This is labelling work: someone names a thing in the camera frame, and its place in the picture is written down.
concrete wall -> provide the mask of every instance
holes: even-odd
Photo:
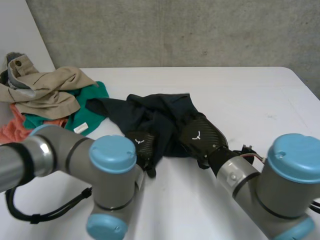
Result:
[[[319,0],[27,4],[56,67],[282,66],[320,97]]]

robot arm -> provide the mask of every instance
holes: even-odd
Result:
[[[135,145],[126,137],[94,141],[55,125],[38,127],[22,143],[0,147],[0,191],[63,171],[92,185],[89,235],[123,239],[144,178],[136,163]]]
[[[203,115],[182,127],[180,141],[201,168],[212,169],[269,239],[300,240],[314,229],[305,212],[320,192],[318,139],[300,134],[280,136],[268,152],[262,173],[229,150],[222,133]]]
[[[0,147],[0,192],[63,171],[92,185],[88,233],[97,240],[123,239],[155,140],[152,135],[141,140],[140,133],[127,137],[131,140],[104,136],[94,141],[54,125],[38,127],[22,143]],[[269,239],[300,240],[315,227],[305,211],[320,187],[319,140],[300,134],[277,138],[259,173],[229,150],[224,135],[202,114],[181,124],[179,139]],[[146,159],[137,161],[141,154]]]

white label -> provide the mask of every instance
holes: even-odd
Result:
[[[88,124],[85,122],[85,123],[82,123],[80,126],[77,126],[75,129],[73,129],[73,131],[76,133],[76,134],[80,134],[82,133],[84,130],[87,130],[89,128]]]

coral fabric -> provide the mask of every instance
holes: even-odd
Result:
[[[10,104],[10,109],[13,113],[14,119],[12,119],[7,125],[0,128],[0,144],[7,144],[12,142],[21,142],[32,132],[32,129],[25,129],[23,126],[26,117],[23,116],[15,104]],[[54,124],[64,127],[68,118],[60,118],[51,121],[45,121],[45,124]]]

wire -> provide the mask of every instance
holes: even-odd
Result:
[[[263,164],[266,162],[266,158],[260,156],[260,155],[257,154],[257,153],[245,153],[245,154],[241,154],[240,156],[241,156],[241,157],[256,157],[256,158],[259,159],[260,162],[262,162]]]
[[[58,209],[51,211],[49,213],[40,215],[40,214],[33,214],[33,215],[26,215],[19,211],[14,204],[14,196],[16,192],[16,187],[9,189],[5,192],[5,199],[6,205],[8,207],[9,212],[11,215],[19,219],[21,221],[30,222],[31,224],[38,224],[40,222],[48,222],[54,219],[61,217],[62,215],[66,214],[70,209],[80,203],[83,199],[87,199],[92,195],[92,187],[88,187],[81,192],[78,196],[74,199],[70,200],[63,206],[59,207]]]

